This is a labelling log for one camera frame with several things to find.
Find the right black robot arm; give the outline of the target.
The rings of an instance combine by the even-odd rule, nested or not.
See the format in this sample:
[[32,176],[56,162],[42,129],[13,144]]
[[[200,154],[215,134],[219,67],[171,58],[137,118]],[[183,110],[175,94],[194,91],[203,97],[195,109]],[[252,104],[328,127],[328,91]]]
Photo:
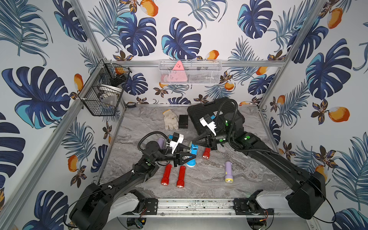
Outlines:
[[266,166],[292,190],[286,200],[291,210],[303,219],[311,219],[326,201],[325,178],[321,173],[312,173],[296,166],[253,133],[244,131],[237,136],[235,132],[221,132],[215,136],[211,131],[206,131],[194,138],[192,143],[212,150],[216,150],[218,144],[229,143],[235,151]]

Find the purple flashlight yellow rim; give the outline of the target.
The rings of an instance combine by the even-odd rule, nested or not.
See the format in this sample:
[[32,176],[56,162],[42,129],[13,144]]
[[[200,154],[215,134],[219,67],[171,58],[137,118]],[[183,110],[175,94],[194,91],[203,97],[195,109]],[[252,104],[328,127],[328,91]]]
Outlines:
[[165,145],[165,139],[164,138],[159,138],[157,140],[157,142],[158,142],[160,148],[163,149],[164,148],[164,145]]

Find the blue flashlight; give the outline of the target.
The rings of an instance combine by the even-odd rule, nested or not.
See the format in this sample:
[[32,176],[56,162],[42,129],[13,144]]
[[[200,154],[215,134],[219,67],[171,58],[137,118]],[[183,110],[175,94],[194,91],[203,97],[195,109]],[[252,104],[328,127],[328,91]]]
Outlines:
[[189,153],[191,154],[189,156],[189,160],[190,161],[186,163],[186,165],[188,167],[193,168],[193,167],[196,166],[196,157],[194,157],[194,155],[197,156],[197,151],[198,151],[198,146],[197,145],[194,145],[194,144],[191,144],[190,151],[189,151]]

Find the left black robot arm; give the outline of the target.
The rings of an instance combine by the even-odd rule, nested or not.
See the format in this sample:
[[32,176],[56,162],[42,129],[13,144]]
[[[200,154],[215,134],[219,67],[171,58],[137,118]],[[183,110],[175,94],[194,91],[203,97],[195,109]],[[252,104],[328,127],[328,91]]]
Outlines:
[[106,225],[110,209],[119,195],[153,177],[159,169],[157,162],[171,161],[176,167],[195,159],[196,155],[189,150],[189,147],[181,143],[172,152],[170,146],[162,149],[157,141],[148,142],[141,150],[141,159],[129,172],[100,186],[87,186],[71,210],[70,220],[80,230],[101,230]]

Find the red flashlight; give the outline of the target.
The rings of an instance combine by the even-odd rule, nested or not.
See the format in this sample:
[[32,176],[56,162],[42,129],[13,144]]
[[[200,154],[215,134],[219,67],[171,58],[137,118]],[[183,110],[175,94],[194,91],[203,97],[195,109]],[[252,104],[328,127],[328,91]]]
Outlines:
[[179,175],[176,186],[178,188],[184,188],[185,187],[185,175],[186,175],[186,167],[181,166],[179,169]]
[[210,148],[205,148],[205,151],[202,155],[202,158],[205,159],[205,160],[208,160],[210,158],[210,152],[211,152]]
[[171,169],[172,169],[172,165],[171,164],[168,164],[166,165],[165,167],[165,171],[164,171],[164,174],[163,174],[163,178],[161,180],[161,184],[163,186],[167,186],[170,182],[170,174],[171,174]]

